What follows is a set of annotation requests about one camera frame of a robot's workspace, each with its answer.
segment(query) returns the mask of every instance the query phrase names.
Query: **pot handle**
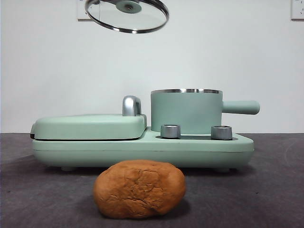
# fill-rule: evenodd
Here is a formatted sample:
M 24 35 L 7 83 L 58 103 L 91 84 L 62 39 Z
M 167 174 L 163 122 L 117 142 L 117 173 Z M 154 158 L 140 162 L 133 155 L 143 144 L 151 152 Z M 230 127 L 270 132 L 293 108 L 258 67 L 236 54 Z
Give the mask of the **pot handle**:
M 257 101 L 223 101 L 223 113 L 255 115 L 260 111 Z

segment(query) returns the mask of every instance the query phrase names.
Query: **white wall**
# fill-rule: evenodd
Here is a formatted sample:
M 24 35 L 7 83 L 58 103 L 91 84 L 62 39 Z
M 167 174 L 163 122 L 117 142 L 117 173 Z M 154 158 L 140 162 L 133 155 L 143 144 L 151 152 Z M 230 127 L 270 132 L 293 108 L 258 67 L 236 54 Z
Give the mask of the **white wall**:
M 125 95 L 214 88 L 255 99 L 256 116 L 224 114 L 238 133 L 304 132 L 304 21 L 289 0 L 163 0 L 169 23 L 124 34 L 76 20 L 76 0 L 1 1 L 1 132 L 45 116 L 120 113 Z

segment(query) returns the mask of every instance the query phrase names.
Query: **lid metal rim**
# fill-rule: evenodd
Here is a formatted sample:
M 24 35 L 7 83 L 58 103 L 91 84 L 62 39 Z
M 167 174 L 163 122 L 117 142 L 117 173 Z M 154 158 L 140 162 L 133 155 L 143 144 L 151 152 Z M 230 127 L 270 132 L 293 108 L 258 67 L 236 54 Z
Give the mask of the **lid metal rim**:
M 229 129 L 231 127 L 230 126 L 212 126 L 212 128 L 216 128 L 216 129 Z
M 99 20 L 97 20 L 96 18 L 94 18 L 90 12 L 89 12 L 89 7 L 96 3 L 97 1 L 99 0 L 87 0 L 86 1 L 86 4 L 85 4 L 85 10 L 86 10 L 86 13 L 88 14 L 88 16 L 90 17 L 90 19 L 92 21 L 94 21 L 95 23 L 97 23 L 98 25 L 101 25 L 107 29 L 111 29 L 111 30 L 114 30 L 114 31 L 118 31 L 118 32 L 125 32 L 125 33 L 133 33 L 133 34 L 140 34 L 140 33 L 149 33 L 149 32 L 154 32 L 154 31 L 157 31 L 159 29 L 161 29 L 162 27 L 164 27 L 166 25 L 166 23 L 168 22 L 169 20 L 169 10 L 168 8 L 165 6 L 165 4 L 163 4 L 161 1 L 159 0 L 141 0 L 141 2 L 144 2 L 144 3 L 147 3 L 149 5 L 152 5 L 156 8 L 158 8 L 166 17 L 166 21 L 158 26 L 158 27 L 155 27 L 155 28 L 149 28 L 149 29 L 139 29 L 139 30 L 134 30 L 134 29 L 129 29 L 129 28 L 119 28 L 119 27 L 116 27 L 116 26 L 113 26 L 113 25 L 110 25 L 110 24 L 107 24 L 107 23 L 104 23 L 104 22 L 101 22 Z

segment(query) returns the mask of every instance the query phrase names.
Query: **pot rim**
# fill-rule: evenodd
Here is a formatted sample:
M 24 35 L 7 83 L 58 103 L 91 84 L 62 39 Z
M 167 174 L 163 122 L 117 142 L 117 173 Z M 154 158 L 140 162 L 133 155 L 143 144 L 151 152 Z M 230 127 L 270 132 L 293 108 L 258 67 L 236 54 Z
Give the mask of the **pot rim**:
M 161 89 L 154 90 L 151 92 L 153 94 L 159 93 L 205 93 L 205 94 L 220 94 L 222 91 L 215 89 Z

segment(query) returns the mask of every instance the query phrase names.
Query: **sandwich maker lid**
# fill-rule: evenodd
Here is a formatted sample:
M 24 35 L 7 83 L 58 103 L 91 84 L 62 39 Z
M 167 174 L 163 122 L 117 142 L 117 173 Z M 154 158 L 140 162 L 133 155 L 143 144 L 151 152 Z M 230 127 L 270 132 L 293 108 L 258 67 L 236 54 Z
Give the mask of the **sandwich maker lid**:
M 146 116 L 88 114 L 38 119 L 31 138 L 37 140 L 124 140 L 141 137 L 147 127 Z

